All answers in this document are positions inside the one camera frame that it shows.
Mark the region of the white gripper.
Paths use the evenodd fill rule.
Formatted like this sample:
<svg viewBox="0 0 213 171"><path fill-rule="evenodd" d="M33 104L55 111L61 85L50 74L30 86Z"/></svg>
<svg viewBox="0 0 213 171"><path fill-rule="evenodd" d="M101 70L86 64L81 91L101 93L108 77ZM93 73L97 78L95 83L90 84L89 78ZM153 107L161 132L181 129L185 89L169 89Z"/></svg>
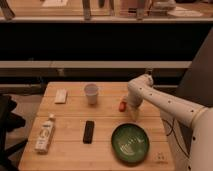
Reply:
<svg viewBox="0 0 213 171"><path fill-rule="evenodd" d="M131 119L136 122L139 117L138 107L142 104L143 99L139 95L129 94L127 96L127 103L131 106L129 108L129 114Z"/></svg>

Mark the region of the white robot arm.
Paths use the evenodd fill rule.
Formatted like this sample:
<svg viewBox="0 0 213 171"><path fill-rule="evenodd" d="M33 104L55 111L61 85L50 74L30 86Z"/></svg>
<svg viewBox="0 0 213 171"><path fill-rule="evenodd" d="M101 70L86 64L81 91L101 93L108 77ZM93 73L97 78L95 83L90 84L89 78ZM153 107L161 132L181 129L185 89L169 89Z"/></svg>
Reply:
<svg viewBox="0 0 213 171"><path fill-rule="evenodd" d="M192 129L188 171L213 171L213 107L154 89L153 78L149 74L130 80L127 90L130 109L137 110L146 100Z"/></svg>

